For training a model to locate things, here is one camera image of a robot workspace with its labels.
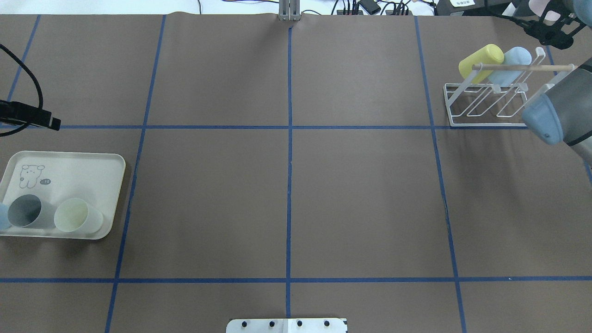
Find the white bracket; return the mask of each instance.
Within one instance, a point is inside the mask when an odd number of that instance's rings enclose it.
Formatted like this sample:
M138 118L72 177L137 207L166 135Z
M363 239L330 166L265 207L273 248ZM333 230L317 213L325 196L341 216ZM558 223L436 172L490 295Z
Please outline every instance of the white bracket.
M348 333L343 318L233 319L226 333Z
M300 21L300 0L279 0L280 21Z

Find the white metal plate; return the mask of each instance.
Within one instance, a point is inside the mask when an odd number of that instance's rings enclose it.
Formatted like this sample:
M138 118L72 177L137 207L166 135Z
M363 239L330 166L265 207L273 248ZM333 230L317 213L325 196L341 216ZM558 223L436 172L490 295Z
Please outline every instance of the white metal plate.
M39 170L29 180L21 176L22 166ZM126 162L117 154L33 152L14 154L0 182L0 201L9 206L16 198L34 194L57 207L69 198L81 198L103 214L99 231L85 234L62 232L57 228L29 229L14 226L0 230L0 236L29 236L51 238L99 239L113 226L113 218Z
M347 333L343 318L233 319L226 333Z

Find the white tray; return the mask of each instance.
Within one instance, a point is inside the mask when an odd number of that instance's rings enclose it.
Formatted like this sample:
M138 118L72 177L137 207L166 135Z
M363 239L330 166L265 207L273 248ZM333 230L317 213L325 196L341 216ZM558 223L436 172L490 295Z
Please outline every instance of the white tray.
M22 166L39 170L21 180ZM94 233L62 232L57 228L29 229L14 226L0 236L99 239L113 225L126 162L120 155L106 153L32 152L14 154L0 182L0 201L9 206L16 198L35 194L57 207L69 198L81 198L103 214L103 225Z

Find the black band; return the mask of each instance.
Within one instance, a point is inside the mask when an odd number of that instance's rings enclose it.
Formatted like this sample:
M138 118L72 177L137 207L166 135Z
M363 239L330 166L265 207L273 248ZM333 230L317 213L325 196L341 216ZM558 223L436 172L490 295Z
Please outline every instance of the black band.
M577 139L575 139L575 140L573 140L573 141L571 141L571 142L567 142L567 145L568 145L568 146L570 146L570 147L572 147L572 146L575 146L575 145L577 145L578 143L580 143L580 142L582 142L582 141L584 141L584 140L588 139L588 138L589 138L589 137L591 137L591 136L592 136L592 131L590 131L590 132L588 132L588 133L586 133L586 134L584 134L584 135L580 136L579 138L577 138Z
M585 63L583 63L583 64L582 64L580 67L578 67L578 68L584 69L584 70L586 70L586 71L589 71L590 73L592 73L592 66L590 66L590 65L586 65Z

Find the white label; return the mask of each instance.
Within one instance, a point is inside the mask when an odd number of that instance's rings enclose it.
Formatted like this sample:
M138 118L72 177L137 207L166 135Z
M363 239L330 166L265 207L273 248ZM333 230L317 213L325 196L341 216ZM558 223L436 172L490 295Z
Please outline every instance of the white label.
M475 5L475 0L450 0L454 7L467 7Z

